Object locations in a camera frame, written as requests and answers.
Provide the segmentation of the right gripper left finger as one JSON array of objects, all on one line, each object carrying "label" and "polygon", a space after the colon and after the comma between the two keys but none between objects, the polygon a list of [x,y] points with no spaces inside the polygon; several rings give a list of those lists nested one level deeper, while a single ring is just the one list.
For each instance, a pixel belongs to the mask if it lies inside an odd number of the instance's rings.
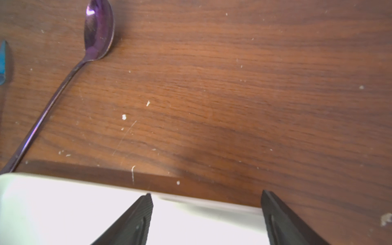
[{"label": "right gripper left finger", "polygon": [[150,194],[139,197],[92,245],[145,245],[153,207]]}]

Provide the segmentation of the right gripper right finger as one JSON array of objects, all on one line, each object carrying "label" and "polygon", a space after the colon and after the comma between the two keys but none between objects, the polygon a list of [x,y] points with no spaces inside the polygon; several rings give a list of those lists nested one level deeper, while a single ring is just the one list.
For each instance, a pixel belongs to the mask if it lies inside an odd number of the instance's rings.
[{"label": "right gripper right finger", "polygon": [[329,245],[275,193],[264,190],[261,207],[271,245]]}]

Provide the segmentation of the white rectangular tray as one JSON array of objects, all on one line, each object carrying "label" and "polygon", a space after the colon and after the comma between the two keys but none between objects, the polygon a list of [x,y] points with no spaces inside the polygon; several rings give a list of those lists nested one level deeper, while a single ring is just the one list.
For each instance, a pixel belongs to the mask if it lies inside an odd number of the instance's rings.
[{"label": "white rectangular tray", "polygon": [[[1,176],[1,244],[90,245],[143,190],[31,174]],[[152,193],[149,245],[267,245],[260,208]]]}]

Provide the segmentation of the purple spoon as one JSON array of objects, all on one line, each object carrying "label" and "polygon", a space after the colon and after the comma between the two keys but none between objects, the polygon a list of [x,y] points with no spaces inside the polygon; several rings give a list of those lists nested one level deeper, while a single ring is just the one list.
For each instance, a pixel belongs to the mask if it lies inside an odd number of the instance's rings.
[{"label": "purple spoon", "polygon": [[34,138],[50,110],[66,89],[72,78],[87,63],[103,58],[112,45],[115,33],[114,14],[109,1],[90,1],[86,8],[84,23],[84,46],[85,55],[83,59],[70,71],[56,92],[53,94],[45,109],[30,129],[10,160],[1,169],[1,174],[12,173],[16,170],[24,155],[32,145]]}]

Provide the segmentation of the blue metal fork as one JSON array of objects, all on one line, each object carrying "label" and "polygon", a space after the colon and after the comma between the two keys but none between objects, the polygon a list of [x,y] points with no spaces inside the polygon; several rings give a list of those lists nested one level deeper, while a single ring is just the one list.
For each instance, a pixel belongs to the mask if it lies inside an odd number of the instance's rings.
[{"label": "blue metal fork", "polygon": [[7,70],[7,42],[3,40],[1,43],[0,51],[0,84],[3,85],[6,82]]}]

